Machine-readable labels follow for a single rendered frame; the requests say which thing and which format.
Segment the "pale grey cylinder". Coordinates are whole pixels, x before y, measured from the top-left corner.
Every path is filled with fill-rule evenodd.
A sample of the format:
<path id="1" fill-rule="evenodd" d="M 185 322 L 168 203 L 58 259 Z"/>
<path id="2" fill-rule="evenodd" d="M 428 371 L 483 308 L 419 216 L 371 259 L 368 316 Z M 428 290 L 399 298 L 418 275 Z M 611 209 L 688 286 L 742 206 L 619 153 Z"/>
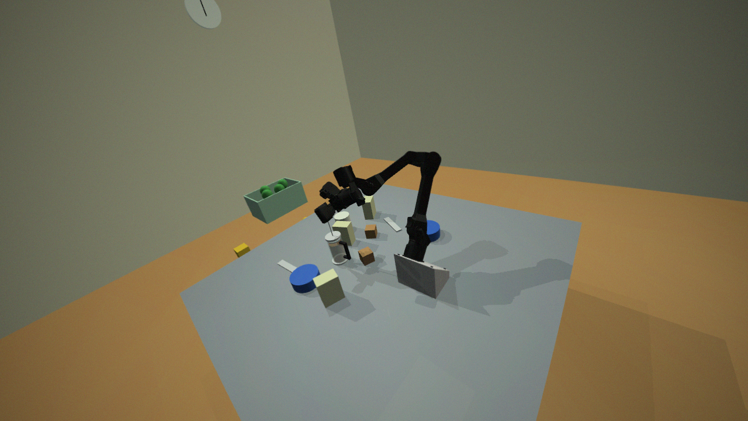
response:
<path id="1" fill-rule="evenodd" d="M 348 212 L 339 212 L 339 213 L 335 214 L 334 219 L 335 219 L 335 222 L 336 221 L 348 221 L 348 222 L 351 222 L 351 219 L 350 219 L 350 216 L 349 216 Z"/>

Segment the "dark blue short cylinder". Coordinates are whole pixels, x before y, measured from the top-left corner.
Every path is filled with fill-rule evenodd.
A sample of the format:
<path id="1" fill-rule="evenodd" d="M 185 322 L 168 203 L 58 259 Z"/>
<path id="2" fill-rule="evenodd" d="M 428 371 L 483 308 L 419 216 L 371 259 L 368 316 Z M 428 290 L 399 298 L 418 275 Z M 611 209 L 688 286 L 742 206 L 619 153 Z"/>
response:
<path id="1" fill-rule="evenodd" d="M 440 225 L 433 220 L 427 219 L 427 235 L 431 243 L 440 238 Z"/>
<path id="2" fill-rule="evenodd" d="M 316 288 L 314 278 L 320 275 L 318 268 L 312 264 L 301 265 L 292 271 L 289 280 L 297 293 L 307 293 Z"/>

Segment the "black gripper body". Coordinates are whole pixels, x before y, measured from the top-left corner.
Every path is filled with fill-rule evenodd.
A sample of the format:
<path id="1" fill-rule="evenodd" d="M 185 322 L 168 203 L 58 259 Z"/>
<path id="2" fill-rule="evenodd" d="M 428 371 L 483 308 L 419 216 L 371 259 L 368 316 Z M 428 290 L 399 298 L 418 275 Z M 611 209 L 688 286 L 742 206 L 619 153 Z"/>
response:
<path id="1" fill-rule="evenodd" d="M 342 192 L 336 195 L 336 199 L 334 199 L 333 202 L 328 203 L 327 206 L 322 203 L 320 207 L 314 209 L 316 216 L 320 218 L 322 223 L 328 223 L 328 221 L 333 218 L 333 214 L 335 214 L 335 211 L 340 212 L 342 209 L 346 209 L 348 206 L 350 206 L 342 201 Z"/>

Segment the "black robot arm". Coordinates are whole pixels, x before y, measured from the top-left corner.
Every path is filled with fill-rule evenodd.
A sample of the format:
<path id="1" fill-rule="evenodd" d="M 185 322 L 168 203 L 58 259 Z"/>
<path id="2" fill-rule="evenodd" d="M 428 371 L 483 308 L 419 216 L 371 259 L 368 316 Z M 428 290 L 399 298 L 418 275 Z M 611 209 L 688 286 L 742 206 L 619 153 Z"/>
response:
<path id="1" fill-rule="evenodd" d="M 329 199 L 328 202 L 331 203 L 336 199 L 336 195 L 343 191 L 341 199 L 344 203 L 347 205 L 357 203 L 357 206 L 360 207 L 365 203 L 365 198 L 362 194 L 375 194 L 379 188 L 389 180 L 389 178 L 394 176 L 408 164 L 420 166 L 420 188 L 418 190 L 414 214 L 412 218 L 408 218 L 406 228 L 409 235 L 409 242 L 404 249 L 403 256 L 411 260 L 424 262 L 423 258 L 427 251 L 427 246 L 431 243 L 430 238 L 428 238 L 427 235 L 428 200 L 430 199 L 433 179 L 440 167 L 440 162 L 441 156 L 435 151 L 407 151 L 402 157 L 400 157 L 400 159 L 396 160 L 384 171 L 381 171 L 377 175 L 373 175 L 366 180 L 355 178 L 351 165 L 344 167 L 341 166 L 337 170 L 334 170 L 333 174 L 340 187 L 349 188 L 346 190 L 339 190 L 333 183 L 328 182 L 321 187 L 320 195 L 323 199 Z M 361 189 L 362 192 L 359 189 Z"/>

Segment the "brown box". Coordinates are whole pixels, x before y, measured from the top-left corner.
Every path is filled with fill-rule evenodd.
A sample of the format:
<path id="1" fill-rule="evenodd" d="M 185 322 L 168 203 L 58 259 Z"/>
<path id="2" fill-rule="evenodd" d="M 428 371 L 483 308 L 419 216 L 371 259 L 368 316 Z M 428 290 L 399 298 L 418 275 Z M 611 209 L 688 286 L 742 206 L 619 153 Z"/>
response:
<path id="1" fill-rule="evenodd" d="M 377 232 L 376 225 L 367 225 L 365 228 L 366 238 L 376 238 Z"/>
<path id="2" fill-rule="evenodd" d="M 375 260 L 372 250 L 369 248 L 369 246 L 365 247 L 363 250 L 358 251 L 359 258 L 362 261 L 363 265 L 368 265 Z"/>

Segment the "pale green rectangular block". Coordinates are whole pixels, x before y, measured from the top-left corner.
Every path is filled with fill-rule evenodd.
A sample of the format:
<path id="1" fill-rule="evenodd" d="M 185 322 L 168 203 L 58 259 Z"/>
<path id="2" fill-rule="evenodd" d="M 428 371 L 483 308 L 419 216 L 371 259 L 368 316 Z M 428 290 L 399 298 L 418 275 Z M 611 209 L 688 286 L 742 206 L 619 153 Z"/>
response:
<path id="1" fill-rule="evenodd" d="M 354 230 L 352 227 L 352 222 L 348 221 L 336 221 L 333 224 L 333 231 L 339 231 L 342 241 L 347 243 L 347 246 L 352 246 L 355 242 L 355 235 Z"/>
<path id="2" fill-rule="evenodd" d="M 333 269 L 325 272 L 325 274 L 316 275 L 313 280 L 325 308 L 345 297 L 338 275 L 335 274 Z"/>
<path id="3" fill-rule="evenodd" d="M 362 205 L 365 219 L 374 219 L 376 216 L 376 205 L 373 195 L 365 195 L 365 203 Z"/>

